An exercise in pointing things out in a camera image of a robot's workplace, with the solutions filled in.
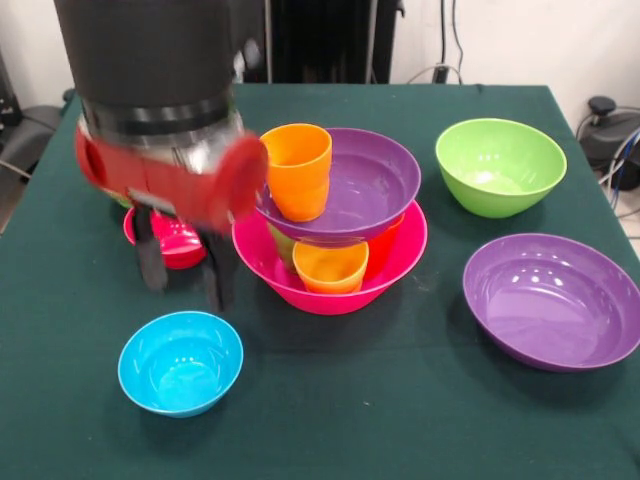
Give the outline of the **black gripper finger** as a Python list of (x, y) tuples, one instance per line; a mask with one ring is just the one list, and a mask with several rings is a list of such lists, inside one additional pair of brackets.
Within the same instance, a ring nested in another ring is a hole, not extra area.
[(150, 290), (161, 291), (167, 286), (168, 274), (159, 241), (153, 233), (151, 213), (149, 207), (136, 204), (132, 225), (142, 279)]
[(211, 231), (201, 230), (198, 236), (206, 251), (202, 264), (205, 290), (212, 310), (228, 310), (234, 299), (236, 252), (231, 239)]

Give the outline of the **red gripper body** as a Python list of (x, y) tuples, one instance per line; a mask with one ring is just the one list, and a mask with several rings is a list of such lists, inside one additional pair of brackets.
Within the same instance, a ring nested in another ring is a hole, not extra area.
[(81, 171), (96, 187), (223, 233), (253, 212), (268, 168), (264, 144), (243, 130), (237, 115), (186, 148), (116, 146), (93, 138), (79, 118), (75, 147)]

